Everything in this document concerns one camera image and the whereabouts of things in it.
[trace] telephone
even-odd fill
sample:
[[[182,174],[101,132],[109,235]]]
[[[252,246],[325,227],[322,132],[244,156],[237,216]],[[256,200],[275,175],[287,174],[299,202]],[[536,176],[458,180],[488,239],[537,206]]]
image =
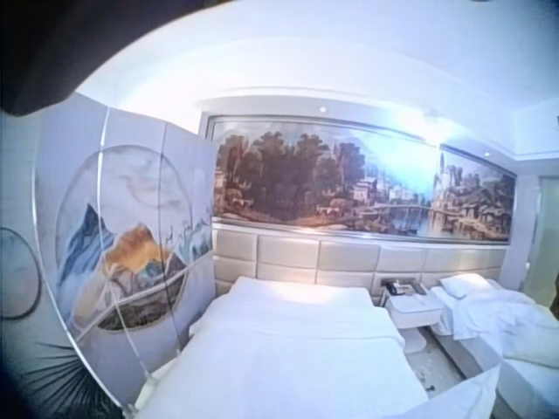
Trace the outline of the telephone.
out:
[[[394,285],[393,282],[386,282],[386,284],[384,284],[384,286],[386,286],[386,289],[388,290],[390,295],[401,295],[401,292],[398,292],[396,286]]]

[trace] upholstered headboard panel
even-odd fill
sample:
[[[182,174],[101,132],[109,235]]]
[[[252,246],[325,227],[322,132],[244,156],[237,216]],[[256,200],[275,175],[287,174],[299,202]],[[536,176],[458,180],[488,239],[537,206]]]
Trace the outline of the upholstered headboard panel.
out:
[[[416,278],[428,287],[457,272],[498,279],[506,246],[421,244],[285,233],[217,224],[213,231],[217,293],[239,276],[367,288],[384,278]]]

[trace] white nightstand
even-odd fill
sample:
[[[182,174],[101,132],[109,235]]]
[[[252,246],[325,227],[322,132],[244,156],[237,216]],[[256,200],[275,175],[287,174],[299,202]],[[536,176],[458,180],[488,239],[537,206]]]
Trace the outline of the white nightstand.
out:
[[[422,350],[427,344],[418,327],[431,326],[440,320],[445,305],[435,294],[390,295],[384,290],[381,298],[398,332],[405,339],[405,354]]]

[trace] mural painting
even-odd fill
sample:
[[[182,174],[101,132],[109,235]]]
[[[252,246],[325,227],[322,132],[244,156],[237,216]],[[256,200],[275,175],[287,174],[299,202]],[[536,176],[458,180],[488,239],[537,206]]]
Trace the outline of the mural painting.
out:
[[[210,118],[214,210],[231,221],[507,242],[514,178],[384,128],[286,117]]]

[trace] tiled floor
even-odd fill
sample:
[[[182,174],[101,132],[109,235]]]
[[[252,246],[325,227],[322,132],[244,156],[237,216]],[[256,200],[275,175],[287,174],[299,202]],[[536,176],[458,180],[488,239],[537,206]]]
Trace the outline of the tiled floor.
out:
[[[463,381],[463,378],[431,335],[423,328],[419,330],[427,340],[427,346],[422,351],[407,354],[406,358],[427,394],[432,398],[456,386]]]

